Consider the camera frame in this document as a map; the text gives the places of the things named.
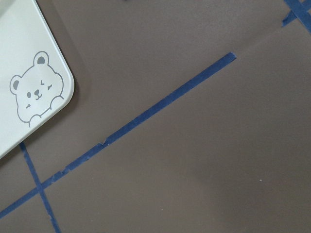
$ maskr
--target bear ear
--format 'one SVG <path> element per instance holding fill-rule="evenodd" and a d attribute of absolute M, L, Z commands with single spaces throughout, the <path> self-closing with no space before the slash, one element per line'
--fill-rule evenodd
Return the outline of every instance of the bear ear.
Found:
<path fill-rule="evenodd" d="M 13 76 L 13 78 L 11 79 L 10 90 L 14 95 L 16 95 L 20 80 L 21 80 L 21 76 L 18 76 L 18 75 Z"/>
<path fill-rule="evenodd" d="M 49 64 L 49 56 L 45 51 L 40 51 L 35 55 L 34 58 L 34 66 L 37 65 L 48 65 Z"/>

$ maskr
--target bear mouth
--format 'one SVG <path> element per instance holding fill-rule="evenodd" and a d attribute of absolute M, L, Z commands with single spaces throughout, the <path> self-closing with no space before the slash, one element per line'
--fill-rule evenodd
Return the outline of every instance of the bear mouth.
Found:
<path fill-rule="evenodd" d="M 41 97 L 42 97 L 42 94 L 41 94 L 40 96 L 38 95 L 38 98 L 37 98 L 37 99 L 35 99 L 35 100 L 38 100 L 38 99 L 40 99 Z"/>

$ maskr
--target bear face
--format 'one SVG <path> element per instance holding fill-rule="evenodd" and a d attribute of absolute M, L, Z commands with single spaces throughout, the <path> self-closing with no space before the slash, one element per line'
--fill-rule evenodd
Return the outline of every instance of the bear face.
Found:
<path fill-rule="evenodd" d="M 63 99 L 63 88 L 63 78 L 49 66 L 48 54 L 38 52 L 33 66 L 22 76 L 15 75 L 10 82 L 10 90 L 16 96 L 19 119 L 30 125 L 33 117 L 41 117 L 52 109 L 54 99 Z"/>

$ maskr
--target crossed blue tape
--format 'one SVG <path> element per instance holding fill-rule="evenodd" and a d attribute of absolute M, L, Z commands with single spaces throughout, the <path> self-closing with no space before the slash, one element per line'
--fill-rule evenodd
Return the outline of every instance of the crossed blue tape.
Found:
<path fill-rule="evenodd" d="M 80 166 L 81 164 L 83 164 L 84 162 L 92 158 L 95 154 L 97 154 L 98 152 L 100 152 L 101 150 L 109 146 L 110 144 L 117 141 L 119 138 L 121 138 L 122 136 L 130 132 L 132 129 L 134 129 L 135 127 L 137 127 L 138 125 L 140 125 L 141 123 L 143 123 L 144 121 L 152 117 L 154 114 L 156 114 L 157 112 L 159 112 L 160 110 L 162 110 L 163 108 L 165 108 L 166 106 L 168 106 L 169 104 L 177 100 L 179 97 L 189 92 L 191 89 L 199 85 L 201 82 L 203 82 L 204 80 L 206 80 L 207 78 L 209 78 L 210 76 L 212 76 L 213 74 L 215 74 L 216 72 L 224 68 L 225 66 L 229 65 L 235 59 L 236 59 L 235 54 L 231 52 L 228 53 L 227 55 L 222 57 L 220 60 L 212 64 L 210 67 L 202 71 L 200 74 L 190 79 L 188 82 L 186 82 L 185 84 L 180 86 L 178 89 L 170 93 L 168 96 L 160 100 L 158 103 L 153 105 L 151 108 L 149 108 L 148 110 L 140 114 L 138 117 L 134 118 L 129 123 L 121 127 L 119 130 L 111 134 L 104 143 L 99 143 L 95 145 L 93 148 L 91 148 L 90 150 L 85 152 L 83 155 L 81 155 L 80 157 L 75 159 L 73 162 L 71 162 L 69 165 L 67 165 L 65 169 L 55 173 L 54 175 L 52 175 L 51 177 L 49 177 L 46 181 L 42 183 L 38 177 L 35 167 L 27 152 L 26 146 L 22 142 L 19 146 L 22 152 L 24 153 L 24 158 L 32 174 L 32 177 L 35 181 L 36 188 L 32 189 L 27 194 L 25 194 L 23 197 L 19 198 L 14 203 L 9 205 L 7 208 L 2 210 L 0 212 L 0 219 L 8 215 L 10 212 L 12 212 L 13 210 L 15 210 L 16 208 L 18 208 L 19 206 L 21 206 L 26 201 L 28 201 L 29 199 L 31 199 L 32 197 L 34 197 L 35 195 L 39 193 L 43 201 L 43 204 L 46 208 L 46 211 L 48 215 L 50 216 L 51 223 L 54 227 L 55 232 L 60 233 L 61 231 L 59 229 L 58 223 L 53 214 L 49 201 L 45 195 L 44 189 L 46 189 L 47 187 L 52 185 L 54 182 L 58 181 L 59 179 L 67 175 L 70 171 L 76 169 L 78 166 Z"/>
<path fill-rule="evenodd" d="M 305 28 L 311 33 L 311 15 L 308 10 L 311 9 L 311 0 L 305 0 L 301 3 L 299 0 L 284 0 L 291 11 L 283 19 L 282 27 L 298 18 Z"/>

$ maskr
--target blue tape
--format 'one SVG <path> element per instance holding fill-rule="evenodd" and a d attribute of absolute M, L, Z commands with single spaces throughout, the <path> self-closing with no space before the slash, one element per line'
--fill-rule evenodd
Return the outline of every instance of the blue tape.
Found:
<path fill-rule="evenodd" d="M 24 158 L 25 158 L 26 163 L 27 163 L 27 165 L 28 165 L 28 167 L 29 167 L 29 170 L 30 170 L 30 172 L 31 172 L 31 175 L 33 176 L 33 179 L 34 179 L 34 181 L 35 181 L 35 184 L 36 184 L 36 186 L 37 186 L 37 190 L 38 190 L 38 192 L 39 192 L 39 194 L 40 194 L 40 196 L 41 196 L 41 199 L 42 199 L 42 201 L 43 201 L 43 204 L 44 204 L 44 206 L 45 206 L 45 209 L 46 209 L 46 211 L 48 212 L 48 215 L 50 216 L 51 223 L 52 223 L 52 225 L 53 225 L 53 227 L 54 227 L 54 230 L 55 230 L 56 233 L 61 233 L 61 231 L 60 231 L 60 229 L 59 229 L 59 227 L 58 227 L 56 218 L 55 218 L 55 216 L 54 216 L 54 214 L 53 214 L 52 208 L 51 208 L 51 206 L 50 206 L 50 203 L 49 203 L 49 201 L 48 201 L 48 199 L 47 199 L 47 197 L 46 197 L 46 195 L 45 195 L 45 192 L 44 192 L 44 190 L 43 190 L 43 188 L 42 188 L 40 179 L 39 179 L 39 177 L 38 177 L 38 175 L 37 175 L 37 172 L 35 171 L 34 164 L 33 164 L 33 162 L 31 161 L 31 158 L 30 158 L 30 156 L 29 156 L 29 154 L 28 154 L 28 152 L 27 152 L 26 146 L 25 146 L 25 144 L 24 144 L 23 142 L 21 142 L 20 145 L 19 145 L 19 147 L 20 147 L 20 149 L 21 149 L 21 150 L 23 151 L 23 153 L 24 153 Z"/>
<path fill-rule="evenodd" d="M 306 8 L 307 10 L 311 9 L 311 0 L 305 0 L 302 5 L 304 6 L 304 8 Z M 297 16 L 290 11 L 288 13 L 288 15 L 283 19 L 282 21 L 282 27 L 285 27 L 286 25 L 288 25 L 289 23 L 291 23 L 292 21 L 294 21 L 295 19 L 297 19 Z"/>
<path fill-rule="evenodd" d="M 300 22 L 305 26 L 305 28 L 311 33 L 311 15 L 299 0 L 284 0 L 286 4 L 290 7 L 292 12 L 297 16 Z"/>
<path fill-rule="evenodd" d="M 183 84 L 181 87 L 179 87 L 178 89 L 176 89 L 175 91 L 170 93 L 167 97 L 163 98 L 161 101 L 159 101 L 158 103 L 153 105 L 147 111 L 143 112 L 138 117 L 134 118 L 132 121 L 130 121 L 129 123 L 127 123 L 126 125 L 121 127 L 119 130 L 117 130 L 116 132 L 111 134 L 106 139 L 106 141 L 104 143 L 97 144 L 96 146 L 94 146 L 93 148 L 91 148 L 90 150 L 85 152 L 83 155 L 78 157 L 76 160 L 71 162 L 69 165 L 67 165 L 65 167 L 65 169 L 55 173 L 54 175 L 52 175 L 51 177 L 46 179 L 46 181 L 44 181 L 43 183 L 40 183 L 40 180 L 39 180 L 39 178 L 35 172 L 35 168 L 31 162 L 31 159 L 30 159 L 28 153 L 27 153 L 26 147 L 23 143 L 21 143 L 20 147 L 21 147 L 22 151 L 24 152 L 24 154 L 26 154 L 25 155 L 25 158 L 27 158 L 26 162 L 30 163 L 29 168 L 31 170 L 31 173 L 34 173 L 33 177 L 35 179 L 35 183 L 36 183 L 37 189 L 39 191 L 37 189 L 34 189 L 31 192 L 29 192 L 28 194 L 26 194 L 25 196 L 23 196 L 22 198 L 20 198 L 19 200 L 17 200 L 16 202 L 14 202 L 15 204 L 13 203 L 12 205 L 8 206 L 5 210 L 0 212 L 0 218 L 4 217 L 9 212 L 13 211 L 14 209 L 16 209 L 17 207 L 22 205 L 24 202 L 26 202 L 27 200 L 32 198 L 38 192 L 40 194 L 41 193 L 44 194 L 44 191 L 43 191 L 44 189 L 46 189 L 47 187 L 52 185 L 54 182 L 56 182 L 59 179 L 61 179 L 62 177 L 64 177 L 70 171 L 74 170 L 75 168 L 77 168 L 78 166 L 80 166 L 81 164 L 83 164 L 84 162 L 89 160 L 95 154 L 97 154 L 98 152 L 100 152 L 101 150 L 103 150 L 104 148 L 106 148 L 107 146 L 109 146 L 110 144 L 115 142 L 116 140 L 118 140 L 120 137 L 122 137 L 126 133 L 130 132 L 136 126 L 138 126 L 139 124 L 141 124 L 144 121 L 146 121 L 147 119 L 149 119 L 151 116 L 153 116 L 154 114 L 159 112 L 161 109 L 165 108 L 170 103 L 174 102 L 176 99 L 178 99 L 182 95 L 186 94 L 188 91 L 190 91 L 191 89 L 193 89 L 194 87 L 199 85 L 201 82 L 203 82 L 204 80 L 206 80 L 207 78 L 209 78 L 210 76 L 212 76 L 213 74 L 215 74 L 216 72 L 218 72 L 219 70 L 224 68 L 225 66 L 229 65 L 235 59 L 236 59 L 236 55 L 234 53 L 232 53 L 232 52 L 228 53 L 227 55 L 222 57 L 220 60 L 218 60 L 217 62 L 212 64 L 210 67 L 208 67 L 207 69 L 202 71 L 200 74 L 198 74 L 197 76 L 195 76 L 194 78 L 192 78 L 191 80 L 189 80 L 188 82 Z"/>

